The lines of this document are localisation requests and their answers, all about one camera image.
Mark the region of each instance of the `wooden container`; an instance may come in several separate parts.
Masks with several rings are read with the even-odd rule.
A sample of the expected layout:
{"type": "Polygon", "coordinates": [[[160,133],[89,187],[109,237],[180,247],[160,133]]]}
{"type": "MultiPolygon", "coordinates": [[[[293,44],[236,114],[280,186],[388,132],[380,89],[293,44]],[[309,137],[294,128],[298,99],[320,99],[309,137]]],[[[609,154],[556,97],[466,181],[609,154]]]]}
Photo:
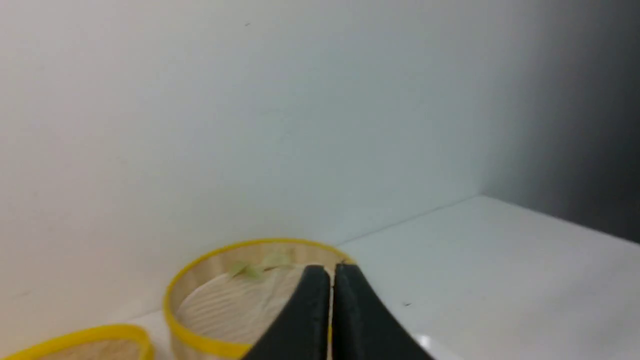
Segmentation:
{"type": "Polygon", "coordinates": [[[5,360],[153,360],[141,327],[105,325],[73,332],[25,349],[5,360]]]}
{"type": "Polygon", "coordinates": [[[304,266],[323,265],[332,276],[340,262],[352,260],[329,245],[287,238],[245,241],[196,259],[173,278],[164,298],[173,354],[180,360],[242,358],[289,300],[304,266]],[[292,266],[260,279],[228,274],[238,261],[257,265],[273,252],[289,254],[292,266]]]}

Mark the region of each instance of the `yellow plastic edge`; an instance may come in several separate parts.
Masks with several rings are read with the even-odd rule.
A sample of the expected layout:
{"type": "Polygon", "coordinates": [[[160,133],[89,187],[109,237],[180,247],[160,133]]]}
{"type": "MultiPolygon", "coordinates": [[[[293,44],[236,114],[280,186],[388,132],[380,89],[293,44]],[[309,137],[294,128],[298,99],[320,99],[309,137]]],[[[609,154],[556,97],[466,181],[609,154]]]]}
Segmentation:
{"type": "Polygon", "coordinates": [[[138,360],[153,360],[154,349],[147,332],[138,326],[127,324],[104,325],[62,335],[30,348],[9,355],[4,360],[38,359],[66,348],[93,341],[125,339],[135,341],[140,346],[138,360]]]}
{"type": "Polygon", "coordinates": [[[309,246],[319,247],[321,249],[333,252],[334,254],[345,259],[346,262],[348,263],[354,263],[351,257],[349,257],[347,254],[343,253],[342,251],[336,249],[331,245],[319,243],[316,241],[295,239],[295,238],[264,238],[264,239],[241,241],[239,243],[227,245],[225,247],[221,247],[219,249],[208,252],[203,256],[200,256],[199,258],[190,262],[189,265],[185,266],[182,270],[180,270],[180,272],[171,280],[171,283],[169,284],[169,286],[167,286],[166,293],[164,294],[163,313],[164,313],[164,319],[168,324],[169,329],[171,330],[171,333],[174,336],[178,337],[178,339],[180,339],[183,343],[189,345],[195,350],[204,352],[206,354],[226,357],[229,359],[240,359],[247,353],[247,351],[249,351],[249,349],[251,349],[250,344],[228,343],[226,341],[206,338],[204,336],[200,336],[194,332],[191,332],[189,329],[182,326],[182,324],[180,324],[178,320],[173,316],[173,313],[171,311],[170,294],[173,291],[173,287],[175,286],[175,283],[178,282],[178,280],[180,280],[180,278],[184,274],[186,274],[194,266],[204,261],[205,259],[221,254],[222,252],[237,249],[239,247],[259,245],[263,243],[300,243],[300,244],[305,244],[309,246]]]}

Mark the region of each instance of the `white wall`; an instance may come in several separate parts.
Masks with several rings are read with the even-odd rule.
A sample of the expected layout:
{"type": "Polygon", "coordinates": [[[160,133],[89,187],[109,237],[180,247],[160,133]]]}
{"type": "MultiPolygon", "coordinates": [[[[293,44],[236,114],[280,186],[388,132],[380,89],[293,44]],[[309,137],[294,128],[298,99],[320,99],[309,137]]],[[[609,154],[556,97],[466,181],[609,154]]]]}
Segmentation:
{"type": "Polygon", "coordinates": [[[589,36],[554,4],[1,1],[0,354],[155,309],[221,244],[508,180],[547,28],[589,36]]]}

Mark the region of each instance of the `green leaf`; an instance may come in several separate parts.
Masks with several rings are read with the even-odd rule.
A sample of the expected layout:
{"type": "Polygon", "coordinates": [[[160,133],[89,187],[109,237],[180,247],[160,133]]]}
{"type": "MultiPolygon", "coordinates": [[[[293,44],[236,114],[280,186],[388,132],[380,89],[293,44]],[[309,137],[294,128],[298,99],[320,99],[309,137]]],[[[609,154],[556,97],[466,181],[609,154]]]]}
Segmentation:
{"type": "Polygon", "coordinates": [[[254,280],[260,280],[262,278],[262,268],[255,265],[248,265],[244,268],[243,275],[254,280]]]}
{"type": "Polygon", "coordinates": [[[262,265],[265,270],[269,270],[281,266],[291,266],[291,263],[291,257],[286,252],[273,251],[262,259],[260,265],[262,265]]]}
{"type": "Polygon", "coordinates": [[[227,273],[229,274],[229,277],[236,277],[237,275],[246,271],[247,266],[249,266],[249,263],[245,261],[236,261],[235,263],[233,263],[233,265],[231,265],[227,273]]]}

